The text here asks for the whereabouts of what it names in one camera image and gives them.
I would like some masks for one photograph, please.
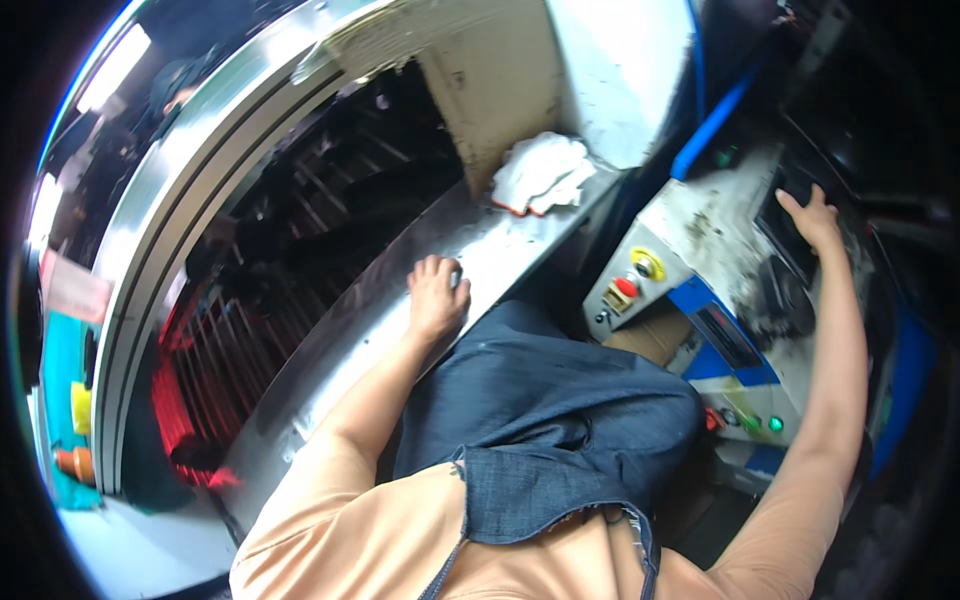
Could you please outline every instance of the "blue tube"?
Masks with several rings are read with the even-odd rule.
[[[747,69],[747,72],[743,74],[743,77],[740,78],[740,81],[717,103],[716,108],[713,109],[704,124],[690,137],[686,145],[677,153],[677,157],[673,159],[670,177],[677,181],[683,181],[686,178],[686,172],[690,170],[693,161],[697,159],[697,156],[706,148],[713,136],[727,122],[727,118],[736,108],[736,105],[740,104],[743,94],[750,87],[750,83],[756,77],[756,72],[760,70],[762,63],[762,58],[755,60]]]
[[[693,67],[696,71],[697,84],[697,125],[704,123],[707,114],[707,83],[704,74],[704,42],[700,34],[700,18],[693,8],[693,0],[686,0],[686,8],[690,11],[690,21],[693,23]]]

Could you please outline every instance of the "blue apron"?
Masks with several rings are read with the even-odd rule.
[[[437,598],[464,540],[528,540],[582,509],[630,516],[652,600],[660,567],[648,511],[703,428],[679,377],[630,352],[567,339],[536,308],[494,308],[411,394],[394,477],[463,460],[461,540],[421,595]]]

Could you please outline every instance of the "hand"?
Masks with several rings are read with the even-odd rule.
[[[793,224],[804,240],[816,253],[843,251],[843,236],[837,225],[837,207],[826,204],[827,196],[822,187],[814,183],[810,187],[810,202],[800,206],[797,199],[781,189],[775,192],[783,210],[793,218]]]
[[[456,288],[451,288],[450,277],[459,270],[459,262],[436,254],[430,254],[414,265],[414,272],[407,276],[409,333],[426,343],[435,344],[447,332],[460,327],[470,300],[470,280],[463,279]]]

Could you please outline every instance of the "red emergency stop button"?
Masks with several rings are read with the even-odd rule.
[[[618,277],[614,279],[613,285],[615,285],[616,289],[620,290],[620,293],[627,298],[636,298],[636,295],[638,294],[638,291],[636,290],[636,284],[626,277]]]

